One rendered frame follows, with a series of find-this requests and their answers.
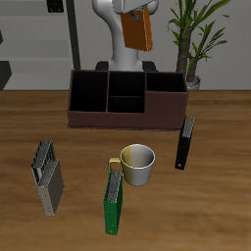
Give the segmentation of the green book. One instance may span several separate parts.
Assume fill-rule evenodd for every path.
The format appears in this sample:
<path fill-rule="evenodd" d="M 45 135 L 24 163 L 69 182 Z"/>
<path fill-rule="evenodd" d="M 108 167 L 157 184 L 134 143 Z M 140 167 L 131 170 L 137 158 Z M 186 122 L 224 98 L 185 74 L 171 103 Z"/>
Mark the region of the green book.
<path fill-rule="evenodd" d="M 117 235 L 123 205 L 123 172 L 110 170 L 103 200 L 107 234 Z"/>

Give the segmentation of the black book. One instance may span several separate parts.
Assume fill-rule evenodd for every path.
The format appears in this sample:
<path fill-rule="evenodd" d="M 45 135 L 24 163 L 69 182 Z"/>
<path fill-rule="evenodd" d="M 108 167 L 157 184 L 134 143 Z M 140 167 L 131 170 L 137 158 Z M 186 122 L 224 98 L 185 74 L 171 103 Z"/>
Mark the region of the black book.
<path fill-rule="evenodd" d="M 180 130 L 177 151 L 176 151 L 176 165 L 175 168 L 183 170 L 189 152 L 192 131 L 194 127 L 195 118 L 184 117 L 183 126 Z"/>

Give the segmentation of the dark vertical post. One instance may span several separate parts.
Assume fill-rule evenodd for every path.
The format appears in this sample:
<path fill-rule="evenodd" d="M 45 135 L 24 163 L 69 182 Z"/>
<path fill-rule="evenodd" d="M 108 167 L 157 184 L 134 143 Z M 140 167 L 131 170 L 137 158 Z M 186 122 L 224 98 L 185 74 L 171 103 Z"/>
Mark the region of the dark vertical post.
<path fill-rule="evenodd" d="M 66 0 L 68 23 L 70 31 L 70 41 L 73 55 L 73 65 L 75 70 L 80 69 L 80 57 L 78 48 L 77 28 L 75 19 L 75 0 Z"/>

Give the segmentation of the white and yellow mug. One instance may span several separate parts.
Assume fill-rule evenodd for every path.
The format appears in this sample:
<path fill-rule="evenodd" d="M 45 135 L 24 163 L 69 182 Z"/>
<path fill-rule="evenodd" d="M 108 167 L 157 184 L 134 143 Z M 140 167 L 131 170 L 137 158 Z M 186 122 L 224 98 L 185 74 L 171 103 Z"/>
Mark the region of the white and yellow mug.
<path fill-rule="evenodd" d="M 108 170 L 112 163 L 120 163 L 126 182 L 133 186 L 144 185 L 152 172 L 155 163 L 155 153 L 148 146 L 131 144 L 125 147 L 119 158 L 110 158 Z"/>

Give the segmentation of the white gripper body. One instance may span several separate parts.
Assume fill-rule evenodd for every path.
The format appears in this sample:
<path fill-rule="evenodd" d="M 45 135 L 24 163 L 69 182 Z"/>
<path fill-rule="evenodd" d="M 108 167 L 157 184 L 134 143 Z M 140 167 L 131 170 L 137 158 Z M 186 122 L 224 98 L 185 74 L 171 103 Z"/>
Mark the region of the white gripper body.
<path fill-rule="evenodd" d="M 138 8 L 148 8 L 154 14 L 159 6 L 159 0 L 112 0 L 114 11 L 125 14 Z"/>

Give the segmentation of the dark brown desk caddy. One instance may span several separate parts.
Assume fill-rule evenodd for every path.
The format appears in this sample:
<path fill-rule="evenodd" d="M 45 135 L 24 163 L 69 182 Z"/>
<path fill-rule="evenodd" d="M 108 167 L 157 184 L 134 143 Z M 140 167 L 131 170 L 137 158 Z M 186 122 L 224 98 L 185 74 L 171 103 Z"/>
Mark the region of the dark brown desk caddy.
<path fill-rule="evenodd" d="M 69 126 L 179 130 L 187 97 L 181 74 L 73 71 Z"/>

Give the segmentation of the orange book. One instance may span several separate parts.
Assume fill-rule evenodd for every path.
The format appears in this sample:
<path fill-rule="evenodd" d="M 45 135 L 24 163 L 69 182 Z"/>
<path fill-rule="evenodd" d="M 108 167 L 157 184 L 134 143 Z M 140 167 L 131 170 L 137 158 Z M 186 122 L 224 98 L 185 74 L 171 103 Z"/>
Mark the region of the orange book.
<path fill-rule="evenodd" d="M 140 8 L 135 10 L 139 20 L 133 22 L 130 13 L 122 14 L 121 21 L 125 47 L 141 51 L 153 49 L 152 32 L 149 10 Z"/>

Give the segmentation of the dark grey block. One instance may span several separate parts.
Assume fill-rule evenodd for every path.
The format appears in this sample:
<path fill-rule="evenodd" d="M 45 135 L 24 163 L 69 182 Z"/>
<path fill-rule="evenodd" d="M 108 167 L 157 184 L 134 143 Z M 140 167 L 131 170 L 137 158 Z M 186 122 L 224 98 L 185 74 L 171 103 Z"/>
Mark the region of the dark grey block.
<path fill-rule="evenodd" d="M 3 90 L 12 75 L 10 63 L 8 61 L 0 61 L 0 90 Z"/>

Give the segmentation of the black box on shelf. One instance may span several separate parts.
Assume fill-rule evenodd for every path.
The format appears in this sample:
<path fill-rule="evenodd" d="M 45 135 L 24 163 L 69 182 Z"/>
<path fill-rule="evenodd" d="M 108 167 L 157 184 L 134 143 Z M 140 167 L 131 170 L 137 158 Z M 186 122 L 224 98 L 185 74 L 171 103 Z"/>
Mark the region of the black box on shelf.
<path fill-rule="evenodd" d="M 63 13 L 63 0 L 46 0 L 47 10 L 49 13 Z"/>

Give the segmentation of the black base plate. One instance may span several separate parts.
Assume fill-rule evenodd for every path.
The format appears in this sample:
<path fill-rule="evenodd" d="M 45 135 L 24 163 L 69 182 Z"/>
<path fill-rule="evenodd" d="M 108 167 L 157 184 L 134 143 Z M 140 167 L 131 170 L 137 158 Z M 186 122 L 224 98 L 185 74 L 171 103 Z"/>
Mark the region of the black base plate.
<path fill-rule="evenodd" d="M 109 70 L 109 62 L 108 61 L 100 61 L 96 64 L 96 71 L 108 71 Z M 156 66 L 151 61 L 143 61 L 142 62 L 142 70 L 144 72 L 156 72 Z"/>

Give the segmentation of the green pot plant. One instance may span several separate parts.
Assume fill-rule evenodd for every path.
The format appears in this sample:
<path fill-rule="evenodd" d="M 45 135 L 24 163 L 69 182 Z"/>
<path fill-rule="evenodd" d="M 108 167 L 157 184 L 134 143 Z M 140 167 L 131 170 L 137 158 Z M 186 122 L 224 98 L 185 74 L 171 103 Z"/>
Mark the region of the green pot plant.
<path fill-rule="evenodd" d="M 215 21 L 201 26 L 213 13 L 230 2 L 230 0 L 219 0 L 212 4 L 212 1 L 209 0 L 201 10 L 198 10 L 197 0 L 178 0 L 178 12 L 172 9 L 175 18 L 169 21 L 169 25 L 174 24 L 177 28 L 177 31 L 173 30 L 176 39 L 174 44 L 178 47 L 176 72 L 184 74 L 189 90 L 198 90 L 200 87 L 201 79 L 195 74 L 198 62 L 210 59 L 208 52 L 211 49 L 226 44 L 226 40 L 221 40 L 224 27 L 209 37 Z"/>

